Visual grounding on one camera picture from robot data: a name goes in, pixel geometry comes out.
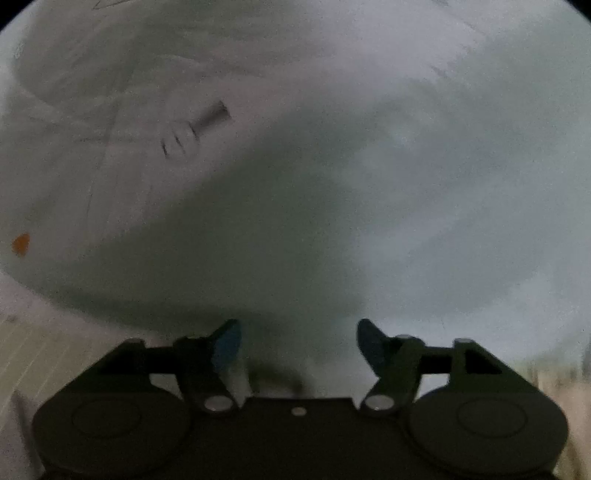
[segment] white fabric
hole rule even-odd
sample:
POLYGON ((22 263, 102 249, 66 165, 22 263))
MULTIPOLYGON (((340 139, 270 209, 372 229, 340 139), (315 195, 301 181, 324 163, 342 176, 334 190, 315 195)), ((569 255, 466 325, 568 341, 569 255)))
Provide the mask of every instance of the white fabric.
POLYGON ((362 317, 574 351, 590 41, 558 0, 38 0, 0 36, 2 269, 97 322, 239 317, 313 394, 374 381, 362 317))
POLYGON ((43 472, 31 433, 36 407, 18 393, 11 397, 0 421, 0 478, 37 480, 43 472))

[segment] black mount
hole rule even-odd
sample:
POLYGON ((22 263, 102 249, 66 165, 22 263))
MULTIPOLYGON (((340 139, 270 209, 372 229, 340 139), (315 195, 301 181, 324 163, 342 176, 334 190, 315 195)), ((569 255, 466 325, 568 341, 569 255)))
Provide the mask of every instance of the black mount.
POLYGON ((45 478, 553 478, 568 428, 560 408, 469 339, 452 348, 358 324, 378 377, 350 398, 249 398, 219 378, 238 353, 229 320, 207 338, 146 348, 128 340, 45 402, 33 419, 45 478), (421 376, 449 382, 415 401, 421 376), (174 374, 183 400, 150 383, 174 374))

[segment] metal screw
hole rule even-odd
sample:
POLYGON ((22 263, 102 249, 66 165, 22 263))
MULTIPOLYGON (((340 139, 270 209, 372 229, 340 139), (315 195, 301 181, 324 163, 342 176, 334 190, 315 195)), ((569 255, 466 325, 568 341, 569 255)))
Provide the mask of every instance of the metal screw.
POLYGON ((368 408, 374 411, 391 410, 394 408, 394 399, 387 395, 372 395, 365 399, 368 408))
POLYGON ((293 407, 291 409, 291 414, 294 417, 303 417, 307 413, 308 413, 308 411, 304 407, 293 407))
POLYGON ((230 410, 234 406, 234 402, 224 395, 214 395, 204 402, 204 406, 209 411, 220 413, 230 410))

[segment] striped surface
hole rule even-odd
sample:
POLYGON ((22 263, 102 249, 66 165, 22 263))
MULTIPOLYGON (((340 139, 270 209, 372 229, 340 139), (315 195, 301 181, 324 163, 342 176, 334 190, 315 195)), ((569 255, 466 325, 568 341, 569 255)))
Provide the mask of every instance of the striped surface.
POLYGON ((18 391, 41 404, 115 346, 51 332, 14 315, 0 317, 0 429, 18 391))

